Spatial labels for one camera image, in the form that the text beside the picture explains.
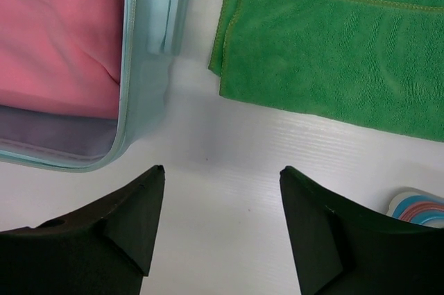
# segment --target pink fabric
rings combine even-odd
[[[0,104],[116,118],[124,0],[0,0]]]

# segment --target white table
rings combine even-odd
[[[293,165],[385,212],[400,187],[444,196],[444,144],[222,99],[206,70],[222,0],[190,0],[166,118],[120,160],[89,174],[0,163],[0,230],[37,226],[154,164],[166,190],[142,294],[299,294],[279,191]]]

